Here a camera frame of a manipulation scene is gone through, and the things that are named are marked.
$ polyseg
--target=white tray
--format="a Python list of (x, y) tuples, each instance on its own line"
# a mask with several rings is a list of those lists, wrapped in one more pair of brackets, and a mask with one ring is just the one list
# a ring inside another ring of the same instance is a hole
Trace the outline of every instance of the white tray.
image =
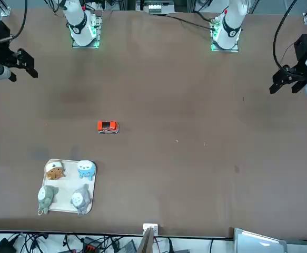
[(64, 168), (63, 173), (65, 176), (57, 180), (49, 180), (44, 173), (42, 186), (58, 187), (58, 193), (54, 196), (53, 203), (49, 206), (49, 211), (77, 213), (77, 209), (73, 206), (73, 204), (70, 203), (71, 196), (73, 195), (75, 190), (87, 183), (89, 185), (88, 190), (90, 193), (91, 202), (86, 209), (86, 213), (90, 212), (92, 207), (92, 201), (94, 199), (97, 166), (93, 180), (90, 181), (86, 177), (79, 178), (77, 170), (78, 161), (50, 159), (47, 163), (53, 161), (60, 161), (62, 163)]

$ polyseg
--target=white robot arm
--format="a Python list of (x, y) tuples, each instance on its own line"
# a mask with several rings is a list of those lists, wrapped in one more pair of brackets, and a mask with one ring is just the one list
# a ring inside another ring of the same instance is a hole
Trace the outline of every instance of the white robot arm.
[(78, 46), (87, 46), (97, 38), (96, 16), (82, 10), (80, 0), (60, 0), (58, 6), (63, 10), (71, 36)]
[(224, 50), (232, 49), (239, 40), (241, 24), (248, 12), (246, 0), (230, 0), (228, 8), (220, 14), (220, 27), (213, 42)]

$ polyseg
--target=blue plush toy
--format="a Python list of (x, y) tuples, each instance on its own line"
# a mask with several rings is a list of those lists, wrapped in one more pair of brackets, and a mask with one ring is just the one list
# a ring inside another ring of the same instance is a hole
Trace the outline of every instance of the blue plush toy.
[(80, 178), (87, 177), (92, 181), (92, 177), (96, 173), (96, 165), (92, 161), (82, 160), (77, 164), (77, 169), (80, 174)]

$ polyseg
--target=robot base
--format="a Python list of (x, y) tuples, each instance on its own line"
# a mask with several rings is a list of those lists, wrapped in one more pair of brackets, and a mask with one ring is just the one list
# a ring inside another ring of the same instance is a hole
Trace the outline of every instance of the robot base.
[(211, 51), (213, 52), (217, 52), (217, 51), (220, 51), (220, 52), (238, 52), (239, 51), (239, 47), (238, 47), (238, 44), (236, 43), (231, 49), (229, 50), (226, 50), (226, 49), (222, 49), (221, 47), (219, 47), (215, 42), (214, 42), (214, 38), (216, 37), (217, 35), (217, 31), (220, 27), (220, 20), (218, 19), (218, 17), (216, 17), (214, 20), (210, 21), (210, 28), (214, 28), (215, 31), (212, 31), (211, 30)]
[(92, 33), (96, 34), (96, 38), (93, 39), (89, 45), (86, 46), (79, 46), (77, 43), (72, 40), (72, 48), (93, 48), (98, 49), (101, 42), (101, 29), (102, 29), (102, 14), (97, 16), (95, 14), (91, 15), (92, 24), (94, 27), (92, 28)]

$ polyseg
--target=gray plush toy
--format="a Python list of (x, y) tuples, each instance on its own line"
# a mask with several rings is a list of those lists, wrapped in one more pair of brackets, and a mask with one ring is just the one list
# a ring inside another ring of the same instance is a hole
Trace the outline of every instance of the gray plush toy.
[(88, 188), (88, 184), (83, 185), (78, 188), (71, 197), (70, 203), (74, 205), (79, 215), (86, 214), (86, 208), (91, 202)]
[(38, 192), (38, 215), (47, 214), (49, 206), (53, 202), (54, 195), (58, 193), (58, 187), (42, 186)]

